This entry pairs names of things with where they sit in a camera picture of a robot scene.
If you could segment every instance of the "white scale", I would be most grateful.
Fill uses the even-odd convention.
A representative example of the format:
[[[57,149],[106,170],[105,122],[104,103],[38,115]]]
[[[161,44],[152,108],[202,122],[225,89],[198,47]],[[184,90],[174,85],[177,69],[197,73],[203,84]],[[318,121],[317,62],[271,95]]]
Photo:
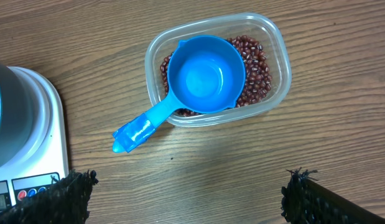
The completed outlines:
[[[68,156],[61,99],[41,74],[9,67],[27,84],[34,104],[32,132],[24,147],[0,167],[0,212],[24,197],[44,191],[52,179],[68,175]]]

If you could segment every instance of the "wooden table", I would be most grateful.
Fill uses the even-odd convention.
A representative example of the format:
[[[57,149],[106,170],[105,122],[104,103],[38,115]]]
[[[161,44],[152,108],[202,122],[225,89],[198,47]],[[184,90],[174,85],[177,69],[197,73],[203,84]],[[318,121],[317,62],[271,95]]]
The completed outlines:
[[[272,19],[292,87],[268,113],[167,123],[131,154],[111,133],[151,107],[144,55],[161,31],[237,12]],[[0,0],[0,62],[60,93],[72,169],[100,183],[88,223],[284,223],[285,169],[385,218],[385,0]]]

